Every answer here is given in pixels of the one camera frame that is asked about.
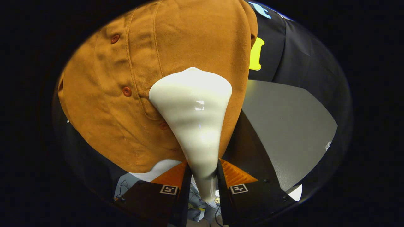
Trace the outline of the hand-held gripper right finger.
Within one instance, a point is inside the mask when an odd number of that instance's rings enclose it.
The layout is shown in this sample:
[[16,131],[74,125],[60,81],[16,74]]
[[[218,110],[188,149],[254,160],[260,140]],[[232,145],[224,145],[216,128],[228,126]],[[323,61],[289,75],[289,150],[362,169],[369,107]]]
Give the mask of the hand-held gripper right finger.
[[217,180],[223,225],[264,226],[295,205],[295,200],[270,179],[257,179],[218,159]]

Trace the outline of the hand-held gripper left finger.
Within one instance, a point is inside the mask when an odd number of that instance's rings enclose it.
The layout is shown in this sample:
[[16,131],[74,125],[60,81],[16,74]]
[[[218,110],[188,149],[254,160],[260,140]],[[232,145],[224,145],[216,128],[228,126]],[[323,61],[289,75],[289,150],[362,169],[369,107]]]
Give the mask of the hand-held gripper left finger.
[[184,161],[151,182],[137,181],[113,205],[130,216],[137,227],[184,227],[191,176]]

